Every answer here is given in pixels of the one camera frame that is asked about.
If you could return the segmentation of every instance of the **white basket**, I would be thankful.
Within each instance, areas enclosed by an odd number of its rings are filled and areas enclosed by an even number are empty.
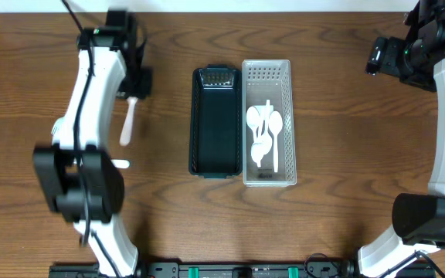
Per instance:
[[[288,186],[297,183],[294,150],[293,98],[289,60],[243,61],[243,182],[248,186]],[[253,134],[246,125],[246,110],[270,100],[283,118],[283,130],[277,136],[278,172],[273,170],[273,152],[264,155],[258,168],[250,155]]]

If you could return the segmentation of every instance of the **white plastic spoon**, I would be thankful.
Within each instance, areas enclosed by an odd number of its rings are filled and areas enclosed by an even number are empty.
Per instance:
[[[277,135],[283,129],[283,118],[279,112],[274,111],[269,117],[269,129],[274,136],[274,172],[277,173],[278,156],[277,156]]]
[[[252,155],[252,160],[253,162],[256,163],[256,166],[258,168],[260,168],[260,166],[262,165],[260,162],[262,161],[263,158],[263,144],[260,142],[255,142],[252,144],[252,149],[250,150],[250,154]]]
[[[135,115],[135,104],[137,104],[137,97],[128,97],[128,112],[127,118],[124,120],[123,130],[120,136],[120,145],[126,146],[130,144],[131,130],[133,129],[133,116]]]
[[[253,132],[253,142],[256,141],[256,129],[260,125],[259,111],[255,107],[250,107],[246,111],[246,124]]]
[[[262,147],[262,156],[269,154],[270,149],[272,148],[272,137],[269,135],[269,116],[270,116],[270,100],[267,100],[266,107],[264,108],[264,119],[265,119],[265,129],[263,130],[262,137],[260,138],[263,147]]]

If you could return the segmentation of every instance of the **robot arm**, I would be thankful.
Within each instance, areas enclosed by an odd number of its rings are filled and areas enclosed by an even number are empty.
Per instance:
[[[85,29],[79,36],[79,71],[70,105],[52,147],[36,147],[33,160],[36,174],[53,212],[61,212],[67,222],[85,233],[84,192],[76,173],[67,172],[76,156],[73,124],[89,74],[89,54],[85,38],[93,43],[93,72],[80,114],[81,174],[89,185],[90,234],[88,242],[105,276],[132,276],[138,251],[131,243],[119,214],[124,199],[121,173],[107,154],[111,113],[116,97],[145,98],[150,91],[151,74],[141,69],[142,45],[136,47],[134,15],[109,11],[104,27]]]
[[[392,225],[358,251],[360,273],[394,277],[417,259],[416,253],[445,249],[445,1],[422,0],[407,19],[406,41],[379,38],[366,72],[387,73],[429,91],[437,90],[437,151],[430,195],[401,194],[392,210]]]

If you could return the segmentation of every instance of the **wooden table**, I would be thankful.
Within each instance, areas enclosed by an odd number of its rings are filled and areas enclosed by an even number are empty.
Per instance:
[[[80,16],[97,25],[104,14]],[[401,36],[399,13],[139,14],[148,28],[152,95],[138,106],[130,146],[118,144],[126,103],[115,104],[113,158],[131,161],[123,217],[146,258],[183,262],[350,257],[391,222],[401,192],[425,193],[435,154],[437,95],[367,76],[377,36]],[[47,277],[54,262],[95,260],[51,214],[33,171],[77,73],[67,14],[0,15],[0,277]],[[246,188],[242,177],[188,171],[192,71],[209,63],[289,59],[298,183]],[[445,251],[433,255],[445,271]]]

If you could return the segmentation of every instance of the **black tray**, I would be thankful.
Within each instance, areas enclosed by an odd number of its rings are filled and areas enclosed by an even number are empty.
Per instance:
[[[242,171],[241,72],[209,65],[193,72],[189,170],[204,178]]]

